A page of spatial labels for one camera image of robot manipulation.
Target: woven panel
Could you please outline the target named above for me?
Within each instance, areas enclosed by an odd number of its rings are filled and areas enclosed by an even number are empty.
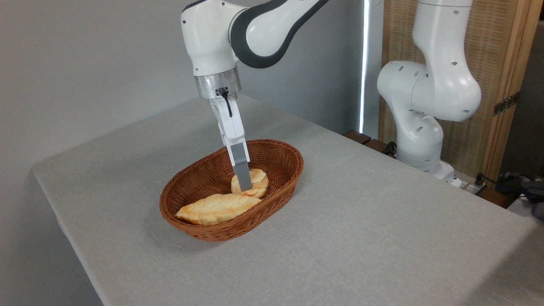
[[[439,121],[444,130],[442,159],[457,170],[475,176],[482,163],[486,135],[495,106],[492,94],[496,76],[502,68],[501,48],[508,40],[512,0],[474,0],[465,38],[468,67],[480,84],[482,101],[478,111],[462,123]],[[422,52],[412,41],[417,1],[390,0],[385,24],[384,60],[411,60],[425,63]],[[393,115],[382,101],[380,139],[396,139]]]

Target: bread roll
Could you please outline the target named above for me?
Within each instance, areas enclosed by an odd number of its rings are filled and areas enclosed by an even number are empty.
[[[214,194],[182,207],[176,217],[192,224],[213,225],[242,214],[261,200],[239,194]]]
[[[253,188],[246,191],[240,191],[240,183],[238,182],[238,176],[235,175],[231,180],[231,191],[235,194],[249,195],[251,197],[257,197],[261,199],[268,188],[268,177],[266,172],[260,169],[249,170],[249,177],[251,178],[251,184]]]

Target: wooden block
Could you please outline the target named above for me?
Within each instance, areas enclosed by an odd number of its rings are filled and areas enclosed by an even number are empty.
[[[495,190],[492,190],[490,188],[486,188],[482,190],[478,194],[478,196],[504,209],[507,209],[514,202],[513,199],[501,193],[498,193]]]
[[[369,142],[371,140],[370,137],[366,136],[365,134],[361,134],[357,131],[354,131],[354,130],[349,130],[348,132],[346,132],[344,135],[344,137],[347,137],[351,140],[354,140],[360,144],[366,144],[367,142]]]
[[[385,153],[386,150],[387,150],[387,144],[377,140],[377,139],[372,139],[371,141],[367,142],[366,144],[364,144],[365,146],[373,149],[373,150],[376,150],[380,153]]]

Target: metal hinge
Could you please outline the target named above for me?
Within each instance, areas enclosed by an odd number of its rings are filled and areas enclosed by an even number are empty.
[[[517,101],[520,99],[520,92],[516,92],[515,94],[507,97],[503,101],[495,104],[495,111],[493,112],[493,116],[502,113],[506,109],[510,108],[512,105],[515,105]]]

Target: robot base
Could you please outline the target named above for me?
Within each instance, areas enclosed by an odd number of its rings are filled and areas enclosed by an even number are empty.
[[[438,163],[428,167],[414,167],[414,168],[419,169],[425,173],[428,173],[434,176],[435,178],[442,180],[446,183],[450,183],[457,188],[461,187],[462,182],[455,175],[455,170],[450,164],[444,161],[439,161]]]

